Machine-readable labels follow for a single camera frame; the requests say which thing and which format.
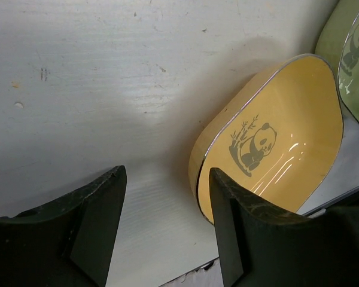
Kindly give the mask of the square green panda dish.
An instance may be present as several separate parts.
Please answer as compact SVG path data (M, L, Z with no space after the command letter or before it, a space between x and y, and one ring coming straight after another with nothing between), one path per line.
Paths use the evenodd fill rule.
M359 1L339 1L323 27L315 54L331 66L344 107L359 124Z

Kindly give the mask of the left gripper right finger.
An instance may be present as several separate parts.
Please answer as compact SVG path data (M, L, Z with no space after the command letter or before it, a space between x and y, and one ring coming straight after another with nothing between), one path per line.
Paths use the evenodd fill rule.
M209 173L224 286L359 286L359 187L306 215Z

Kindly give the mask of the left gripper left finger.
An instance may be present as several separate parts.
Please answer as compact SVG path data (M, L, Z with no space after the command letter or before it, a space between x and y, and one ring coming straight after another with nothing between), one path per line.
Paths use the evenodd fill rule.
M105 286L127 185L124 166L12 218L0 217L0 286Z

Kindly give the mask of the square yellow panda dish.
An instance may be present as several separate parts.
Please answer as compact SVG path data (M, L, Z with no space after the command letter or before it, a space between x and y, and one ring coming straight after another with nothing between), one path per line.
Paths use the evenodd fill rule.
M330 65L301 54L254 75L204 127L188 178L198 208L213 222L209 171L290 212L298 211L332 168L343 115Z

